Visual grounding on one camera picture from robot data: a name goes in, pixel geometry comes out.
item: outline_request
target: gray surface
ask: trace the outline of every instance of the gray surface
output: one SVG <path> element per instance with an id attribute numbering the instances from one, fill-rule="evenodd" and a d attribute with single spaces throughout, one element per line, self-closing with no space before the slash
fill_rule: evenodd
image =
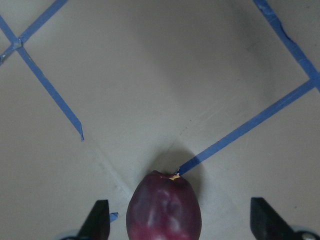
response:
<path id="1" fill-rule="evenodd" d="M 0 0 L 0 14 L 19 35 L 52 2 Z M 270 4 L 318 68 L 319 2 Z M 308 80 L 251 1 L 70 0 L 25 48 L 85 141 L 14 53 L 0 67 L 1 239 L 57 240 L 105 198 L 119 212 L 110 239 L 128 239 L 148 171 L 175 171 Z M 252 196 L 320 230 L 319 117 L 314 89 L 185 174 L 201 240 L 253 240 Z"/>

